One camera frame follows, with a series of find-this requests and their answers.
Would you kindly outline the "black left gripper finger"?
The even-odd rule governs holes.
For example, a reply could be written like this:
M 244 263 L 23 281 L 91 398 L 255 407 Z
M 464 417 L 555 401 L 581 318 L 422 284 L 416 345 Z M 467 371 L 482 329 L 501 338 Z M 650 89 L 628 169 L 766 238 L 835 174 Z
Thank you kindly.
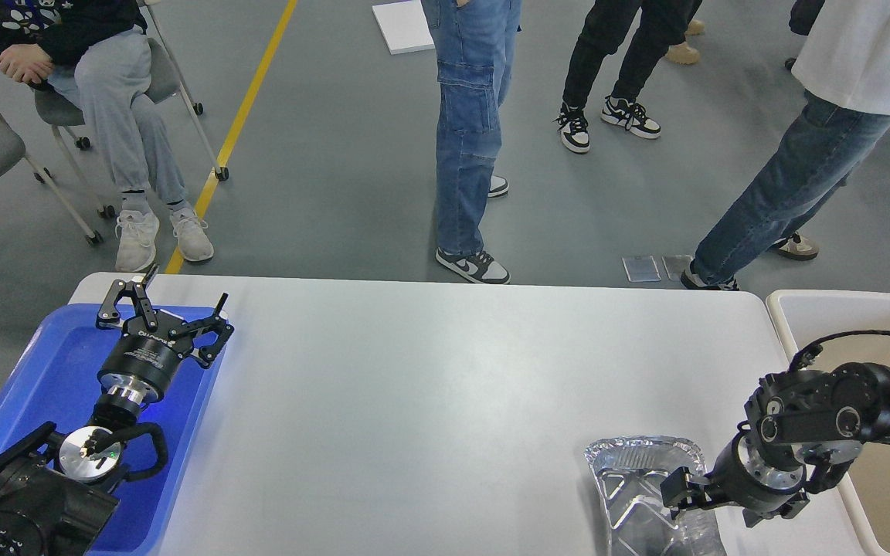
M 176 353 L 180 360 L 188 357 L 198 362 L 198 366 L 209 368 L 218 359 L 220 351 L 232 337 L 234 326 L 222 316 L 223 307 L 229 294 L 222 293 L 215 309 L 208 317 L 192 321 L 182 321 L 176 325 Z M 194 340 L 205 334 L 214 334 L 211 344 L 195 348 Z
M 146 274 L 142 276 L 141 281 L 115 280 L 110 285 L 109 292 L 106 294 L 101 306 L 99 307 L 96 317 L 96 328 L 105 330 L 105 328 L 123 327 L 131 319 L 130 317 L 121 317 L 117 310 L 117 303 L 121 299 L 130 299 L 131 305 L 134 307 L 135 316 L 144 320 L 146 331 L 158 330 L 158 313 L 153 309 L 151 300 L 146 293 L 146 287 L 153 277 L 158 274 L 159 265 L 156 263 L 148 267 Z

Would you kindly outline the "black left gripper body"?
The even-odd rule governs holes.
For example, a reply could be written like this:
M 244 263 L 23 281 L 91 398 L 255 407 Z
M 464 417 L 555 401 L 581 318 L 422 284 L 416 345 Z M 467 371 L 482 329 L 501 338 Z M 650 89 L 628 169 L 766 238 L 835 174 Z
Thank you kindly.
M 179 366 L 193 354 L 196 337 L 211 327 L 193 328 L 179 314 L 156 310 L 158 327 L 149 331 L 143 317 L 127 321 L 119 341 L 97 373 L 102 391 L 130 391 L 137 404 L 160 402 L 170 388 Z

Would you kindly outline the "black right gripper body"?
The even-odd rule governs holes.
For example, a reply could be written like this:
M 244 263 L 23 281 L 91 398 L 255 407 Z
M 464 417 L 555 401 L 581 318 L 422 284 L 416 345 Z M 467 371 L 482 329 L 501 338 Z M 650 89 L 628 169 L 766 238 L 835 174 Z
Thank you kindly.
M 791 471 L 777 469 L 763 460 L 748 434 L 739 432 L 715 462 L 712 479 L 724 492 L 724 504 L 754 511 L 775 510 L 791 497 L 804 497 L 806 478 L 802 467 Z

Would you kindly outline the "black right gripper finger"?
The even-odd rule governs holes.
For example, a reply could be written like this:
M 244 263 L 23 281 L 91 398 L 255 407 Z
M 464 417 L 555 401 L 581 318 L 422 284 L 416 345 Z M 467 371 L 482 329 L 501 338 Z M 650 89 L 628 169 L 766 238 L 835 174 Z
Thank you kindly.
M 724 492 L 707 475 L 696 475 L 687 467 L 672 472 L 660 485 L 663 506 L 678 520 L 689 510 L 713 510 L 724 504 Z
M 775 510 L 760 513 L 759 511 L 744 509 L 745 525 L 747 528 L 753 528 L 764 520 L 773 520 L 773 518 L 777 517 L 782 518 L 782 520 L 793 520 L 804 508 L 804 497 L 791 497 L 788 502 L 780 504 Z

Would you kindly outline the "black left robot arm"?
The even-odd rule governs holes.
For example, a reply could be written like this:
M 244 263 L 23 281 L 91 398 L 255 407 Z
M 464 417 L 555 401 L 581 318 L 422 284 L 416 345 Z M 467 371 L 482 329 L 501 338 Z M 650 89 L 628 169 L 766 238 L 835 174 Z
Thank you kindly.
M 234 326 L 156 307 L 153 271 L 40 324 L 0 394 L 0 555 L 142 555 L 162 535 Z

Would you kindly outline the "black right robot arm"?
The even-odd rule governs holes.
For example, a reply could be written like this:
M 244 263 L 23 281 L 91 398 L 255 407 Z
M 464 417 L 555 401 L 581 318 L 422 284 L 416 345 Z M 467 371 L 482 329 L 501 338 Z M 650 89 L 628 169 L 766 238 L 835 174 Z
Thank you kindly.
M 661 499 L 673 518 L 736 506 L 748 527 L 791 520 L 812 495 L 841 482 L 866 443 L 890 446 L 890 367 L 850 362 L 818 370 L 828 341 L 807 344 L 786 371 L 759 380 L 746 419 L 710 472 L 681 467 L 664 479 Z

